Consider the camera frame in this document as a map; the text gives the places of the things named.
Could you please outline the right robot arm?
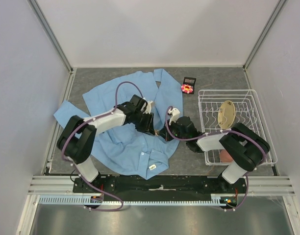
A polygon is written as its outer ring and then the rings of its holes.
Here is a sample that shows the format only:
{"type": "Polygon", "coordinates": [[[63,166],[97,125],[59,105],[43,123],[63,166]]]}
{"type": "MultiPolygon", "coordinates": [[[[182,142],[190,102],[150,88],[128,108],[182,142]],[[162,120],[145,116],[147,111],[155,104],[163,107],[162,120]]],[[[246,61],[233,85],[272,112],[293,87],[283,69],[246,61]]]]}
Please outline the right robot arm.
{"type": "Polygon", "coordinates": [[[218,133],[202,133],[189,117],[180,117],[176,121],[166,120],[158,135],[165,141],[184,141],[192,152],[223,150],[227,153],[232,161],[217,181],[219,190],[225,193],[234,189],[241,177],[262,164],[271,149],[268,142],[240,122],[218,133]]]}

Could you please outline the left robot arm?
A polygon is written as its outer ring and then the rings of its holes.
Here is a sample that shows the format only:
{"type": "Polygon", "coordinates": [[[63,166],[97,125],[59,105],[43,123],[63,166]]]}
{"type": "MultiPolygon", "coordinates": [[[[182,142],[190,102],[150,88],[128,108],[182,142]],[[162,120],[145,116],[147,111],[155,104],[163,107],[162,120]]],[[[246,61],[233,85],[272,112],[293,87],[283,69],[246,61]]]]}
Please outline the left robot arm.
{"type": "Polygon", "coordinates": [[[75,166],[89,192],[97,192],[101,186],[100,173],[90,158],[96,137],[126,124],[134,124],[137,131],[154,135],[153,107],[154,101],[133,95],[130,101],[116,103],[113,109],[103,114],[87,118],[74,115],[69,119],[56,146],[63,160],[75,166]]]}

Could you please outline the pink flower plush brooch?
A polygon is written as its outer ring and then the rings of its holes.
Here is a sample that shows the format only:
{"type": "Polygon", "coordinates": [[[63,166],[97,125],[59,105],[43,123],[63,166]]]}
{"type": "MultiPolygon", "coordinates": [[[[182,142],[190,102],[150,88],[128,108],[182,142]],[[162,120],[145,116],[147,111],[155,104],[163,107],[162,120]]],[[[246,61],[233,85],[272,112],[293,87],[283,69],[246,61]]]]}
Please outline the pink flower plush brooch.
{"type": "Polygon", "coordinates": [[[181,91],[184,94],[193,94],[194,93],[194,87],[192,85],[189,85],[189,84],[182,84],[181,85],[181,91]]]}

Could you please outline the light blue shirt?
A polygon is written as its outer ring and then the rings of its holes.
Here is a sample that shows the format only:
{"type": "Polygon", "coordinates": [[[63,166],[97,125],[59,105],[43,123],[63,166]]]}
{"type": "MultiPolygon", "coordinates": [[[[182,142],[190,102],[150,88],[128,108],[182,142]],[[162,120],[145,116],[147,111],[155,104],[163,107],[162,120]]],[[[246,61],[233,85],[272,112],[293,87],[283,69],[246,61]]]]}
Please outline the light blue shirt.
{"type": "Polygon", "coordinates": [[[83,95],[89,113],[64,101],[54,114],[64,128],[64,161],[89,182],[98,176],[92,157],[121,175],[144,179],[169,167],[178,141],[169,135],[168,109],[182,113],[181,85],[165,70],[115,78],[83,95]]]}

